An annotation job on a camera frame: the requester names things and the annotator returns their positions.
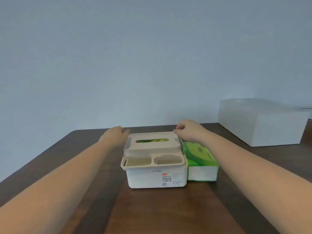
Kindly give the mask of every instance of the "gray wall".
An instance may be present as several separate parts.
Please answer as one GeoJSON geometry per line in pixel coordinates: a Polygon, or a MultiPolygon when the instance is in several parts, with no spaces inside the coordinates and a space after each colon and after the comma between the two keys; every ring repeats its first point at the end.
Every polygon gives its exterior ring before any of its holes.
{"type": "Polygon", "coordinates": [[[77,129],[312,105],[312,0],[0,0],[0,181],[77,129]]]}

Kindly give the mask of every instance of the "product label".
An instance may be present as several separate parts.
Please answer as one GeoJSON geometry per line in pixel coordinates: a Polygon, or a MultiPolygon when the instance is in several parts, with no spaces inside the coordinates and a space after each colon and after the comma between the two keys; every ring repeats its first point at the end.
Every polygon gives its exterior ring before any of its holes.
{"type": "Polygon", "coordinates": [[[166,173],[162,171],[160,175],[163,187],[176,187],[183,182],[181,173],[166,173]]]}

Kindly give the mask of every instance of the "wooden table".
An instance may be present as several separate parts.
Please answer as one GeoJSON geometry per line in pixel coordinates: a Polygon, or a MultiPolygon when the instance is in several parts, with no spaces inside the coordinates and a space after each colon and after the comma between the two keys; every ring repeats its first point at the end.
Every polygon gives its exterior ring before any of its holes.
{"type": "MultiPolygon", "coordinates": [[[[218,123],[204,127],[312,182],[312,122],[301,144],[249,147],[218,123]]],[[[132,133],[175,126],[130,128],[132,133]]],[[[105,129],[69,133],[0,183],[0,206],[95,143],[105,129]]],[[[183,188],[130,189],[120,167],[123,150],[109,154],[62,233],[278,233],[222,170],[217,182],[183,188]]]]}

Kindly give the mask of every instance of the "forearm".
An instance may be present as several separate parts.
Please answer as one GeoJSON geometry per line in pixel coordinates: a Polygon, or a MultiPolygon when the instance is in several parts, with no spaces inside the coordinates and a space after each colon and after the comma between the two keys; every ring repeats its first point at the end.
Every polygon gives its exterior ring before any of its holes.
{"type": "Polygon", "coordinates": [[[109,145],[92,145],[2,206],[1,233],[58,233],[109,151],[109,145]]]}
{"type": "Polygon", "coordinates": [[[207,131],[200,143],[276,229],[312,233],[310,182],[212,132],[207,131]]]}

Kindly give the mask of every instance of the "white box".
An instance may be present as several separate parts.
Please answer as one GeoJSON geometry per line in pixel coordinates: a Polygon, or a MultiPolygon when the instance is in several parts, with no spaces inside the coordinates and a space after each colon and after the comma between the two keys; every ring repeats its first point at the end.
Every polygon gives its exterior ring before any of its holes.
{"type": "Polygon", "coordinates": [[[220,101],[218,122],[254,146],[300,143],[309,112],[258,98],[220,101]]]}
{"type": "Polygon", "coordinates": [[[187,182],[183,144],[173,132],[130,134],[120,165],[131,188],[182,187],[187,182]],[[166,141],[151,142],[162,139],[166,141]]]}

